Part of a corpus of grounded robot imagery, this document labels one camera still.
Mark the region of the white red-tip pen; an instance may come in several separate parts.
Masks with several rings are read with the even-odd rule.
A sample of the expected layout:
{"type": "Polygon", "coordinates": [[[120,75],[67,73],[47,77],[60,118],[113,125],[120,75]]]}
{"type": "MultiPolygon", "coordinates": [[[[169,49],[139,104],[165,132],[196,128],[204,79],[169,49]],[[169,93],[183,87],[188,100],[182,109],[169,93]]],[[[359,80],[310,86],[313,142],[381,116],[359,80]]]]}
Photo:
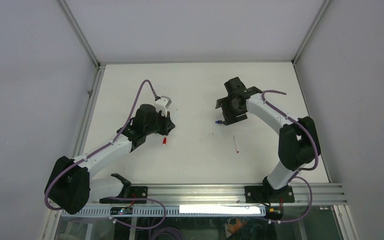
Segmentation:
{"type": "Polygon", "coordinates": [[[237,145],[237,141],[236,141],[236,136],[234,135],[233,136],[233,143],[234,143],[234,148],[235,148],[235,151],[236,153],[239,153],[239,149],[238,149],[238,145],[237,145]]]}

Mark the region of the white blue-tip pen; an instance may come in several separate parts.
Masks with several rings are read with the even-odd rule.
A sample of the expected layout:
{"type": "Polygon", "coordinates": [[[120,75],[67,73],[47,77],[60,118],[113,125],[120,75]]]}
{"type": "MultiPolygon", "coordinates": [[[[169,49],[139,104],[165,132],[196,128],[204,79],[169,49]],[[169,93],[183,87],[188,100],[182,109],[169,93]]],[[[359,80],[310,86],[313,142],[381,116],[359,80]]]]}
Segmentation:
{"type": "Polygon", "coordinates": [[[176,122],[176,116],[178,114],[178,108],[175,110],[173,116],[172,116],[172,122],[175,123],[176,122]]]}

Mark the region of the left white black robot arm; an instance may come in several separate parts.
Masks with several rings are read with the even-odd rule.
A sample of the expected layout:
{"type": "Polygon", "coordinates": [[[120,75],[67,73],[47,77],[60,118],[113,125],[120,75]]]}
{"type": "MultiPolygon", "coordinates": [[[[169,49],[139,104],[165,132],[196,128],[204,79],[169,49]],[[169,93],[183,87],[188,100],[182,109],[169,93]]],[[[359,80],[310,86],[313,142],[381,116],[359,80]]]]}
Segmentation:
{"type": "Polygon", "coordinates": [[[119,173],[103,178],[95,176],[122,156],[137,150],[149,135],[167,136],[175,127],[165,107],[141,104],[134,117],[102,146],[74,158],[62,156],[56,160],[44,190],[45,205],[73,215],[93,201],[127,202],[132,195],[129,180],[119,173]]]}

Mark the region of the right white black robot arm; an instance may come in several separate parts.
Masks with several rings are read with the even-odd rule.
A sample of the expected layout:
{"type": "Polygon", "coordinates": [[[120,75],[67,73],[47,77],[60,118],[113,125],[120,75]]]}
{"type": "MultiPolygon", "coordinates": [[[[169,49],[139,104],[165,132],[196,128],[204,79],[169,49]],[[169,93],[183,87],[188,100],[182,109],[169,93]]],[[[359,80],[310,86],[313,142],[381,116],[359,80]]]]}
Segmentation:
{"type": "Polygon", "coordinates": [[[219,98],[215,107],[222,110],[225,126],[246,120],[252,114],[271,127],[278,135],[277,155],[279,161],[262,181],[262,191],[253,195],[256,200],[274,203],[287,190],[288,184],[301,171],[313,171],[319,165],[321,147],[314,120],[309,117],[294,117],[275,106],[267,94],[283,95],[274,89],[260,90],[246,87],[239,77],[224,83],[227,96],[219,98]]]}

